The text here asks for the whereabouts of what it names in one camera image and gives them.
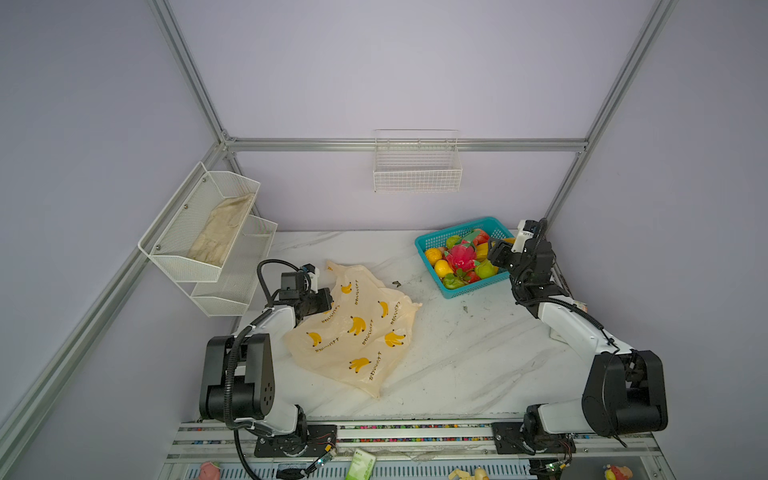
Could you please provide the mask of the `pink fake dragon fruit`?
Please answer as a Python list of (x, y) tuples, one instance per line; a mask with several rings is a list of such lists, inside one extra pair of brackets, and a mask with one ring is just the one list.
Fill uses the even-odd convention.
[(453, 270), (469, 272), (476, 267), (476, 250), (474, 246), (469, 243), (458, 244), (447, 251), (445, 260)]

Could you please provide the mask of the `cream banana print plastic bag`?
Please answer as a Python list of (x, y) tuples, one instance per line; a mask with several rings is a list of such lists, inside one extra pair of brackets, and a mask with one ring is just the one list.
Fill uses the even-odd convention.
[(363, 265), (327, 261), (326, 268), (335, 278), (330, 310), (306, 317), (284, 344), (303, 369), (378, 398), (408, 353), (422, 305)]

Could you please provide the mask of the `teal plastic fruit basket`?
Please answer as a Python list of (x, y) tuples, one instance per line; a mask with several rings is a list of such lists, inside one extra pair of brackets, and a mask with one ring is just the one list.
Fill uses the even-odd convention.
[(502, 270), (500, 273), (496, 273), (494, 276), (491, 276), (488, 279), (480, 279), (477, 282), (473, 282), (456, 289), (448, 289), (443, 284), (442, 280), (438, 278), (438, 274), (428, 261), (426, 252), (430, 248), (445, 247), (446, 242), (450, 237), (456, 235), (464, 237), (475, 229), (483, 230), (493, 239), (510, 238), (512, 236), (510, 230), (495, 217), (482, 217), (421, 235), (414, 241), (414, 245), (416, 246), (416, 249), (419, 252), (424, 265), (428, 268), (433, 280), (438, 284), (438, 288), (441, 294), (446, 299), (455, 298), (457, 296), (470, 293), (474, 290), (490, 286), (494, 283), (498, 283), (509, 278), (509, 274)]

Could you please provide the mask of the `red fake strawberry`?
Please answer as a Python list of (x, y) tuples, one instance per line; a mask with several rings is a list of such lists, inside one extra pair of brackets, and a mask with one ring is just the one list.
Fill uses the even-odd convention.
[(473, 231), (474, 237), (472, 238), (472, 244), (479, 246), (487, 243), (490, 240), (490, 236), (482, 229), (476, 229)]

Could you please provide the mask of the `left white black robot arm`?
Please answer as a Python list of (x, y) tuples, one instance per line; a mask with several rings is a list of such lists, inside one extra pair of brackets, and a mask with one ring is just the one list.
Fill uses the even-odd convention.
[(298, 458), (315, 454), (307, 466), (275, 473), (277, 479), (307, 479), (335, 455), (337, 429), (314, 428), (303, 408), (281, 400), (276, 391), (271, 327), (299, 326), (306, 317), (331, 310), (328, 288), (317, 286), (316, 267), (282, 259), (258, 263), (256, 276), (266, 297), (262, 311), (237, 333), (215, 336), (206, 345), (199, 412), (232, 432), (245, 474), (259, 475), (245, 455), (241, 434), (256, 438), (256, 456)]

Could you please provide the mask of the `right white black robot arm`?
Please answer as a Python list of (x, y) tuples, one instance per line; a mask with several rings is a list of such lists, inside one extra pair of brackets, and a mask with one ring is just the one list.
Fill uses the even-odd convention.
[(555, 282), (549, 241), (531, 237), (518, 247), (492, 239), (488, 260), (508, 272), (515, 303), (562, 337), (589, 366), (579, 398), (527, 408), (520, 427), (524, 451), (542, 452), (570, 434), (618, 439), (667, 428), (662, 360), (610, 334)]

